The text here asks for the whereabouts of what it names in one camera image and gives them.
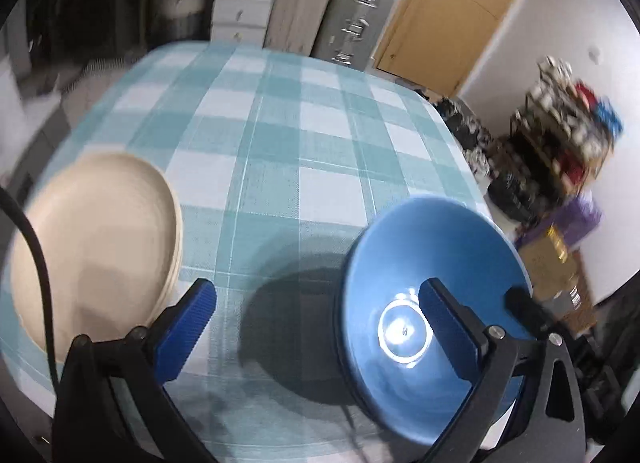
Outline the blue bowl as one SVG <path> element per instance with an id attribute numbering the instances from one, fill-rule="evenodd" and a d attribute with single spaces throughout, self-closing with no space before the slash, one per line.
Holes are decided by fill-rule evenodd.
<path id="1" fill-rule="evenodd" d="M 375 218 L 345 259 L 334 304 L 335 350 L 356 404 L 378 425 L 431 446 L 480 375 L 461 376 L 450 359 L 471 351 L 444 330 L 437 279 L 484 325 L 515 339 L 525 327 L 504 305 L 510 287 L 529 290 L 513 244 L 488 218 L 435 194 L 398 203 Z"/>

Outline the cream plate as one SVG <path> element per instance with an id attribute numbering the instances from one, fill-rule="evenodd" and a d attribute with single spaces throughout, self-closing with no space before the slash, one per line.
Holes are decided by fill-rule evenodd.
<path id="1" fill-rule="evenodd" d="M 56 361 L 78 335 L 121 339 L 167 306 L 183 223 L 175 192 L 151 163 L 89 154 L 54 175 L 26 216 L 50 278 Z"/>

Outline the teal checked tablecloth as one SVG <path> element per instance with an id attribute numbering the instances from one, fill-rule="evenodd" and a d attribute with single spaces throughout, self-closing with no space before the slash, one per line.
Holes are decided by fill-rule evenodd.
<path id="1" fill-rule="evenodd" d="M 308 57 L 181 42 L 138 61 L 50 157 L 35 194 L 89 154 L 154 165 L 177 196 L 182 261 L 168 305 L 198 278 L 216 310 L 166 393 L 221 462 L 412 462 L 430 446 L 373 422 L 336 356 L 345 259 L 378 215 L 421 194 L 490 220 L 463 154 L 422 97 Z M 13 232 L 1 350 L 21 389 L 62 405 L 66 358 L 43 339 L 32 255 Z"/>

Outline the beige hard suitcase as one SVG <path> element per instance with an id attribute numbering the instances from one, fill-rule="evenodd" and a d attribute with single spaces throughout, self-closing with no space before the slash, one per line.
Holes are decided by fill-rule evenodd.
<path id="1" fill-rule="evenodd" d="M 274 0 L 265 48 L 310 56 L 329 0 Z"/>

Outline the wooden door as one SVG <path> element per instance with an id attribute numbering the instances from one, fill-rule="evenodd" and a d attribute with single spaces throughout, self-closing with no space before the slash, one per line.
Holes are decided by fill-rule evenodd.
<path id="1" fill-rule="evenodd" d="M 471 73 L 513 0 L 400 0 L 375 67 L 451 96 Z"/>

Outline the purple bag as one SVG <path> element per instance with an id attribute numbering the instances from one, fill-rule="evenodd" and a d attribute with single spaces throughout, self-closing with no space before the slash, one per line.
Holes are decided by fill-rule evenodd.
<path id="1" fill-rule="evenodd" d="M 544 235 L 550 227 L 563 238 L 569 249 L 574 249 L 594 229 L 600 225 L 602 211 L 594 200 L 590 190 L 568 200 L 565 204 L 553 210 L 537 225 L 522 232 L 515 240 L 517 249 Z"/>

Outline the silver hard suitcase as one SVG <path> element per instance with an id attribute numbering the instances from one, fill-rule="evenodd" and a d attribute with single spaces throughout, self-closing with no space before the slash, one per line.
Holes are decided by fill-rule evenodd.
<path id="1" fill-rule="evenodd" d="M 367 69 L 396 0 L 330 0 L 311 56 Z"/>

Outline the wooden shoe rack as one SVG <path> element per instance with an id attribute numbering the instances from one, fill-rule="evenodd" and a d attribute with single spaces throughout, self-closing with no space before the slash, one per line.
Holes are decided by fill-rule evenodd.
<path id="1" fill-rule="evenodd" d="M 547 56 L 538 80 L 494 142 L 492 203 L 510 220 L 539 223 L 594 182 L 623 123 L 606 98 L 576 80 L 570 64 Z"/>

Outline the woven laundry basket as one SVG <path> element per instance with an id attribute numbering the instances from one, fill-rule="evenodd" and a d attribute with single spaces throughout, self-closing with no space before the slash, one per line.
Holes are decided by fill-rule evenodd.
<path id="1" fill-rule="evenodd" d="M 201 33 L 206 0 L 160 0 L 160 30 L 168 41 L 192 40 Z"/>

